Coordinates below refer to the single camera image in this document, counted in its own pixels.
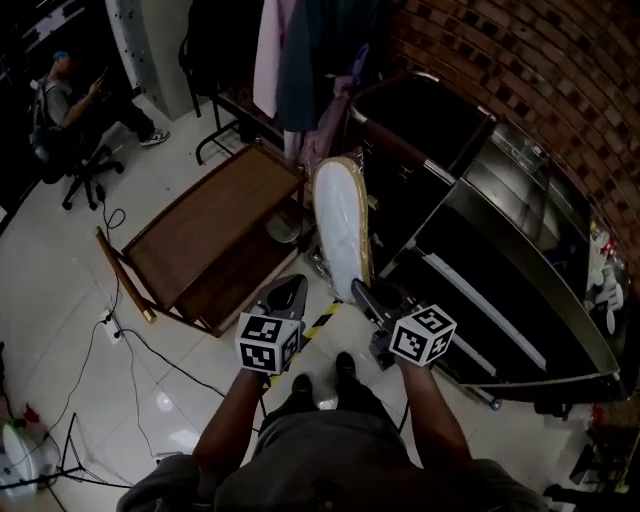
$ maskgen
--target marker cube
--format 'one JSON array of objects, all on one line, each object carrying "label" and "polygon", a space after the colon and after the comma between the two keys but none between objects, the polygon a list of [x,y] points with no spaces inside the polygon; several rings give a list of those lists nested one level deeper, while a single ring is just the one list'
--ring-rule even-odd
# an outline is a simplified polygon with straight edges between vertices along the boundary
[{"label": "marker cube", "polygon": [[396,322],[389,350],[426,366],[447,351],[457,325],[435,304],[422,308]]},{"label": "marker cube", "polygon": [[300,322],[241,313],[236,350],[243,368],[279,375],[300,349]]}]

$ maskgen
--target white tiled floor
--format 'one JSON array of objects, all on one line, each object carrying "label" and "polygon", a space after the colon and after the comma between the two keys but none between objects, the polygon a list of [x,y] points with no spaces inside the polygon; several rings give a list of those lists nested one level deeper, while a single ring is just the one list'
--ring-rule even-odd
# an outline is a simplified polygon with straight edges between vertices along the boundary
[{"label": "white tiled floor", "polygon": [[[126,165],[123,175],[102,179],[109,212],[123,208],[127,214],[126,222],[112,233],[118,248],[225,158],[212,144],[205,150],[204,166],[195,160],[195,146],[214,126],[208,105],[201,119],[192,112],[169,123],[142,103],[159,126],[171,129],[172,136],[162,146],[142,150],[124,129],[110,134],[110,146],[118,148],[114,157]],[[240,146],[234,136],[228,142]],[[64,211],[60,203],[68,185],[66,180],[38,185],[0,238],[0,339],[6,343],[7,389],[16,410],[28,402],[47,427],[63,410],[89,349],[92,328],[115,293],[113,273],[93,234],[94,227],[102,225],[102,212],[89,210],[82,194],[71,212]],[[302,272],[309,278],[305,321],[311,325],[333,300],[331,291],[300,258],[286,272]],[[117,318],[121,327],[136,329],[155,350],[202,381],[223,392],[231,385],[238,371],[232,330],[215,339],[165,318],[149,325],[126,294],[120,297]],[[356,359],[361,381],[372,387],[399,422],[406,402],[401,376],[397,368],[378,371],[367,349],[372,330],[355,307],[343,306],[296,359],[293,371],[267,393],[267,409],[284,401],[293,377],[303,371],[314,380],[318,400],[332,398],[333,360],[347,350]],[[190,452],[221,398],[172,369],[135,336],[128,340],[135,356],[140,425],[154,455]],[[61,443],[76,412],[74,439],[81,457],[89,469],[113,483],[133,483],[154,467],[137,425],[130,365],[129,348],[111,345],[104,331],[96,329],[82,381],[53,431]],[[501,411],[493,412],[440,381],[475,456],[498,460],[537,490],[566,477],[578,448],[565,450],[562,463],[558,454],[570,432],[545,428],[529,405],[505,403]],[[258,411],[256,426],[261,421]],[[412,460],[419,463],[410,418],[403,437]],[[114,510],[123,492],[69,480],[61,480],[54,489],[71,511]]]}]

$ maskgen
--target backpack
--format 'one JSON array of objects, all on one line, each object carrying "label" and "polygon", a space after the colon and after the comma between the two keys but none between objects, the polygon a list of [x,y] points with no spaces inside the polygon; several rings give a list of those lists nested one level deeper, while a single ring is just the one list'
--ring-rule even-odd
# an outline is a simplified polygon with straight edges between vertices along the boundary
[{"label": "backpack", "polygon": [[31,149],[36,158],[45,165],[43,180],[55,183],[65,173],[68,160],[68,144],[64,129],[57,126],[47,111],[47,91],[53,84],[46,84],[46,77],[37,82],[32,106],[33,129]]}]

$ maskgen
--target brick wall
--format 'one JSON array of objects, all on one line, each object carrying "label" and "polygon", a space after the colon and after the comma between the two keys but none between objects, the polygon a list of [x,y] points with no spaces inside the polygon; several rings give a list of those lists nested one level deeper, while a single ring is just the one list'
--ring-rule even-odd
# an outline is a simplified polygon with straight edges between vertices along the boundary
[{"label": "brick wall", "polygon": [[407,0],[393,70],[430,69],[537,139],[640,273],[640,12],[603,0]]}]

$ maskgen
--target dark jacket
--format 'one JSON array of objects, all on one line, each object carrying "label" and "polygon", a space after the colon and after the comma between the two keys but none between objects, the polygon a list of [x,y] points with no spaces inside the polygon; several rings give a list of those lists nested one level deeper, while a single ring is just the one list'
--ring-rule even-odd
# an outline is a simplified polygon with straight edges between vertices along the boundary
[{"label": "dark jacket", "polygon": [[349,72],[372,36],[382,0],[298,0],[278,72],[280,124],[315,130],[333,98],[332,76]]}]

